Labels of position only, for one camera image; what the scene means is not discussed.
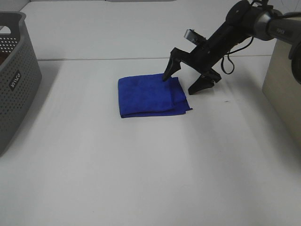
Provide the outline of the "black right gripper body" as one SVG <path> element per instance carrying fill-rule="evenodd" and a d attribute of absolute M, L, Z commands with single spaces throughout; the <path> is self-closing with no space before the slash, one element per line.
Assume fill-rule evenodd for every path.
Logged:
<path fill-rule="evenodd" d="M 237 43 L 237 28 L 223 23 L 206 39 L 206 43 L 195 46 L 191 52 L 174 48 L 170 57 L 178 59 L 199 73 L 206 73 Z"/>

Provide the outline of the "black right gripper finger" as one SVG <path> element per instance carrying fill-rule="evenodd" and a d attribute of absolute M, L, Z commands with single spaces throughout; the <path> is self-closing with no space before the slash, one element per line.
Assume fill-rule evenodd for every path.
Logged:
<path fill-rule="evenodd" d="M 162 81 L 167 81 L 174 73 L 181 69 L 181 62 L 173 57 L 169 58 L 167 67 L 162 75 Z"/>
<path fill-rule="evenodd" d="M 221 76 L 214 69 L 210 69 L 206 73 L 203 73 L 199 78 L 189 87 L 189 95 L 193 95 L 201 90 L 209 89 L 221 80 Z"/>

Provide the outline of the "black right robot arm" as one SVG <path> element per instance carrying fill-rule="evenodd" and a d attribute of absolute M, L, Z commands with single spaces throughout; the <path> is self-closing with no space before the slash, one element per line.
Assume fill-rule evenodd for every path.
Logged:
<path fill-rule="evenodd" d="M 191 52 L 174 48 L 170 53 L 162 81 L 167 81 L 185 63 L 200 73 L 199 78 L 189 87 L 193 95 L 201 90 L 212 88 L 221 76 L 212 67 L 234 53 L 233 47 L 250 38 L 269 41 L 278 39 L 291 45 L 288 54 L 291 60 L 293 77 L 301 81 L 301 23 L 299 12 L 283 15 L 269 5 L 266 0 L 253 2 L 241 0 L 227 13 L 224 23 L 206 39 L 193 29 L 187 29 L 185 39 L 195 44 Z"/>

